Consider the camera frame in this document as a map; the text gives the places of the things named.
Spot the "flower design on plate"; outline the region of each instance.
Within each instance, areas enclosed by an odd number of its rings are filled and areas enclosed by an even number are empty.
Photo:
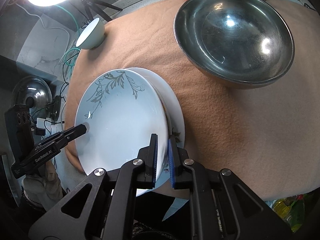
[[[126,74],[125,71],[117,71],[117,73],[119,73],[118,76],[114,76],[112,73],[105,74],[102,78],[99,78],[97,82],[95,82],[97,89],[87,101],[90,100],[91,102],[95,103],[96,107],[93,112],[89,111],[88,114],[84,115],[87,119],[92,118],[93,113],[97,110],[98,106],[102,107],[101,99],[105,93],[110,94],[110,91],[116,86],[120,86],[124,89],[125,80],[127,80],[130,84],[132,95],[135,97],[135,99],[138,97],[138,92],[144,91],[143,85],[137,85],[135,81]]]

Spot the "white bowl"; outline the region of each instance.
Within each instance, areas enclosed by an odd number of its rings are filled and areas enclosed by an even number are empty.
[[[156,180],[165,165],[168,126],[161,101],[150,83],[138,73],[116,69],[98,77],[78,106],[75,125],[87,132],[75,140],[80,163],[88,175],[96,168],[120,168],[158,135]],[[146,189],[137,190],[137,195]]]
[[[98,47],[104,38],[104,24],[99,18],[96,18],[80,34],[76,47],[79,49],[93,49]]]

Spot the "metal bowl rim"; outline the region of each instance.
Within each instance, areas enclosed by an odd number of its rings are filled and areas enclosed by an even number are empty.
[[[292,36],[292,33],[290,31],[290,28],[288,27],[287,23],[285,22],[285,20],[281,17],[281,15],[276,11],[276,9],[274,9],[271,5],[269,5],[268,3],[266,3],[265,1],[263,0],[258,0],[264,4],[266,4],[267,6],[269,6],[279,17],[280,19],[282,20],[282,22],[284,23],[285,27],[287,28],[288,32],[289,32],[289,35],[290,35],[290,39],[291,39],[291,42],[292,42],[292,53],[291,53],[291,60],[289,62],[289,64],[286,66],[286,68],[284,68],[284,70],[279,73],[277,76],[275,77],[272,77],[272,78],[269,78],[269,79],[266,79],[266,80],[263,80],[263,81],[242,81],[242,80],[236,80],[236,79],[232,79],[232,78],[228,78],[226,76],[222,76],[214,71],[211,71],[207,68],[204,68],[202,67],[201,65],[199,65],[197,62],[195,62],[191,56],[184,50],[184,48],[182,47],[179,39],[178,39],[178,35],[177,35],[177,32],[176,32],[176,18],[177,18],[177,15],[180,13],[181,10],[183,10],[185,8],[185,6],[191,2],[192,0],[186,0],[182,5],[181,7],[179,8],[179,10],[177,11],[176,13],[176,16],[174,17],[174,20],[173,20],[173,34],[174,34],[174,37],[175,37],[175,40],[176,42],[178,43],[179,47],[181,48],[181,50],[183,51],[183,53],[188,57],[188,59],[193,63],[195,64],[196,66],[198,66],[199,68],[203,69],[204,71],[207,71],[208,73],[218,77],[218,78],[221,78],[223,80],[226,80],[226,81],[229,81],[229,82],[232,82],[232,83],[237,83],[237,84],[247,84],[247,85],[263,85],[263,84],[269,84],[269,83],[273,83],[275,82],[276,80],[278,80],[279,78],[281,78],[284,74],[287,73],[287,71],[290,69],[292,63],[293,63],[293,60],[294,60],[294,55],[295,55],[295,46],[294,46],[294,40],[293,40],[293,36]]]

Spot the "white plate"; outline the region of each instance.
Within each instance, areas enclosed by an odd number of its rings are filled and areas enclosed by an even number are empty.
[[[127,69],[135,71],[136,73],[143,76],[160,93],[159,97],[161,98],[161,101],[163,101],[164,108],[166,108],[166,114],[170,117],[172,133],[175,135],[177,139],[177,146],[183,148],[185,140],[184,119],[179,101],[175,93],[173,92],[172,88],[162,77],[148,69],[139,67],[131,67]],[[156,182],[155,188],[160,187],[169,178],[169,167],[166,163],[163,172],[161,173],[159,179]]]
[[[75,140],[80,163],[87,175],[96,168],[120,168],[158,135],[156,179],[168,147],[168,128],[161,101],[150,83],[127,69],[98,77],[81,98],[75,125],[87,132]],[[138,190],[141,195],[147,190]]]

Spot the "beige cloth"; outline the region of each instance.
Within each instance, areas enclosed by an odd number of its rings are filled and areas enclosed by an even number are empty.
[[[82,50],[72,74],[66,128],[101,74],[138,66],[163,77],[181,104],[185,148],[206,168],[229,168],[264,200],[320,186],[320,17],[289,1],[268,0],[288,23],[295,59],[279,81],[255,90],[223,87],[197,70],[173,36],[184,0],[164,0],[113,20],[96,49]],[[75,144],[66,154],[79,170]],[[176,195],[169,183],[160,192]]]

